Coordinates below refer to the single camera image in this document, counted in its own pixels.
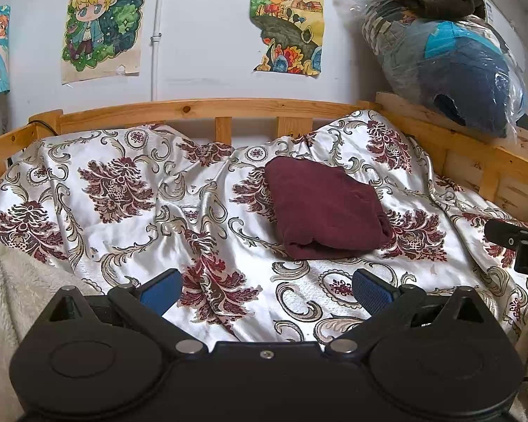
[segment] wooden headboard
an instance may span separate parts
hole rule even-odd
[[[127,104],[71,114],[63,114],[60,109],[44,112],[31,117],[28,125],[0,136],[0,176],[6,170],[4,160],[33,141],[52,135],[35,120],[67,134],[181,119],[214,119],[215,141],[231,144],[233,117],[274,117],[278,137],[298,136],[313,129],[313,119],[336,120],[357,109],[374,109],[414,136],[432,157],[439,175],[478,191],[514,217],[528,220],[527,131],[518,133],[517,143],[491,139],[386,93],[378,93],[377,103],[223,98]]]

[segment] white pipe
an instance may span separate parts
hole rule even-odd
[[[155,26],[152,31],[152,66],[151,66],[151,101],[158,99],[158,63],[159,45],[161,43],[161,16],[163,0],[156,0]]]

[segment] bedspread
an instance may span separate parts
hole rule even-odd
[[[263,176],[276,156],[342,166],[369,183],[391,242],[361,258],[290,261]],[[427,153],[373,111],[238,149],[160,125],[56,136],[31,145],[0,180],[0,243],[103,292],[178,268],[182,295],[165,317],[210,348],[326,344],[369,317],[352,296],[356,268],[431,294],[476,287],[515,340],[528,318],[528,276],[512,270],[511,251],[485,240],[491,217],[512,220],[436,176]]]

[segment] screw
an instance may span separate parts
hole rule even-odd
[[[358,345],[351,339],[335,339],[331,342],[331,349],[339,354],[349,354],[356,351]]]
[[[182,354],[196,354],[203,349],[203,343],[196,339],[183,339],[176,343],[176,351]]]
[[[265,359],[271,359],[274,358],[274,353],[272,351],[261,351],[260,357]]]

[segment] white patterned fabric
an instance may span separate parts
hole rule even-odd
[[[343,166],[375,187],[394,239],[361,258],[290,261],[263,176],[276,156]],[[528,276],[512,270],[512,252],[485,241],[490,217],[511,220],[435,176],[428,155],[373,111],[236,150],[196,145],[167,126],[57,136],[35,142],[0,181],[1,243],[104,292],[178,268],[182,295],[165,317],[209,348],[327,343],[369,317],[352,296],[356,268],[432,294],[476,287],[515,340]]]

